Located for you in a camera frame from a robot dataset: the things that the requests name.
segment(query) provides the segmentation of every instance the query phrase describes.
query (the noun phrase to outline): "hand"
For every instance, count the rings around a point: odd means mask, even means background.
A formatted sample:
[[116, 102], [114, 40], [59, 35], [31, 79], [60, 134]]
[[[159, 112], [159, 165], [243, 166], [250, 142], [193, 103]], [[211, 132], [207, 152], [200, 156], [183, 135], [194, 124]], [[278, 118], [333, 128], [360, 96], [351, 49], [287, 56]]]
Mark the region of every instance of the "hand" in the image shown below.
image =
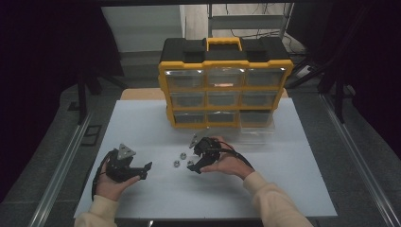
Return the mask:
[[[221, 143], [222, 148], [232, 149], [225, 144], [224, 139], [221, 136], [214, 136], [213, 138], [218, 139]], [[254, 172], [254, 169], [247, 166], [244, 162], [237, 159], [233, 154], [222, 153], [218, 162], [209, 166], [205, 166], [200, 169], [201, 172], [222, 172], [228, 175], [236, 175], [237, 177], [244, 180], [248, 175]]]
[[139, 176], [135, 176], [133, 178], [129, 178], [123, 183], [117, 183], [106, 175], [105, 172], [107, 163], [108, 162], [104, 162], [103, 167], [101, 168], [101, 174], [96, 186], [96, 194], [112, 201], [118, 201], [123, 191], [127, 187], [138, 182], [141, 178]]

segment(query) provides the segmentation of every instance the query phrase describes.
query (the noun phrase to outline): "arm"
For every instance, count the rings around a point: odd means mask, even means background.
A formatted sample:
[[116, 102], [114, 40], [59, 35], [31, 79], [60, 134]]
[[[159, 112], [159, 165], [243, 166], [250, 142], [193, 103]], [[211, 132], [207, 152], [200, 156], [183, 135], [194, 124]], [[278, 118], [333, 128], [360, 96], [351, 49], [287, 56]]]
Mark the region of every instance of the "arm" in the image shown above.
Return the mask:
[[[215, 138], [224, 142], [222, 137]], [[221, 146], [230, 148], [225, 142]], [[253, 207], [259, 212], [264, 226], [312, 226], [284, 190], [274, 183], [268, 183], [258, 172], [233, 155], [224, 153], [217, 163], [205, 166], [200, 171], [219, 171], [244, 180], [244, 187], [253, 196]]]
[[[102, 167], [102, 173], [106, 171], [106, 165], [107, 162]], [[97, 182], [94, 202], [88, 212], [77, 217], [75, 227], [115, 227], [114, 217], [121, 194], [127, 187], [140, 180], [140, 177], [136, 176], [123, 183], [116, 183], [102, 173]]]

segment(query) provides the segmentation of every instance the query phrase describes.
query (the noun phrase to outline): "forearm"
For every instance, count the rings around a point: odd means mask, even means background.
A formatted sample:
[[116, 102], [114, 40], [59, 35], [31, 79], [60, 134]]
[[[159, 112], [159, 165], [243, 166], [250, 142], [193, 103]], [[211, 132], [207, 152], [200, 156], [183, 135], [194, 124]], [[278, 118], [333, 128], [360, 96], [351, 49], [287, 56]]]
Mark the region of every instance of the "forearm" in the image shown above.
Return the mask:
[[80, 214], [75, 227], [115, 227], [115, 212], [118, 202], [108, 200], [104, 197], [95, 196], [94, 202], [88, 212]]
[[252, 194], [253, 206], [264, 226], [312, 226], [287, 193], [276, 184], [268, 183], [259, 173], [250, 174], [244, 187]]

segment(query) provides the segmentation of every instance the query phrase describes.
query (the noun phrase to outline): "gray carpet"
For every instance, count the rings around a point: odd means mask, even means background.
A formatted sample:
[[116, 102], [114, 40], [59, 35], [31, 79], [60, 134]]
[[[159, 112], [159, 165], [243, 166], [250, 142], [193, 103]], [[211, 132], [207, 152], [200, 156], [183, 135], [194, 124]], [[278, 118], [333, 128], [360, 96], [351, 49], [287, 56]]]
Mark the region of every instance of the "gray carpet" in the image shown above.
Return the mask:
[[[126, 76], [119, 78], [132, 88], [158, 87], [157, 64], [124, 65]], [[64, 180], [61, 191], [47, 218], [45, 226], [73, 226], [73, 215], [107, 130], [115, 102], [122, 90], [104, 79], [99, 79], [102, 93], [87, 93], [88, 106], [94, 113], [90, 130], [82, 139], [75, 159]], [[370, 192], [334, 128], [327, 110], [316, 91], [319, 79], [288, 90], [305, 129], [305, 134], [323, 175], [330, 197], [339, 213], [337, 218], [311, 218], [314, 226], [387, 226]], [[46, 137], [38, 147], [24, 173], [0, 205], [2, 226], [27, 226], [32, 219], [65, 148], [77, 127], [78, 112], [68, 111], [78, 102], [77, 87], [63, 92], [61, 105]], [[344, 100], [344, 118], [363, 157], [383, 187], [397, 214], [401, 214], [401, 162], [382, 138]], [[98, 137], [93, 136], [98, 130]], [[147, 226], [145, 221], [118, 219], [118, 226]]]

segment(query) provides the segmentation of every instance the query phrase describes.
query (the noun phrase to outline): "storage organizer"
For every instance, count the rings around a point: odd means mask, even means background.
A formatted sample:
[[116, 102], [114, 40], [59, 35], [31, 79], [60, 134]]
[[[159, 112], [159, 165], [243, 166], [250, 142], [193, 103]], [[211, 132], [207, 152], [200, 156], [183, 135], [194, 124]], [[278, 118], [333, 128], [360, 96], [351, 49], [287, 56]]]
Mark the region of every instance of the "storage organizer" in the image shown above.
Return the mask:
[[267, 127], [293, 68], [278, 37], [167, 39], [159, 64], [175, 128]]

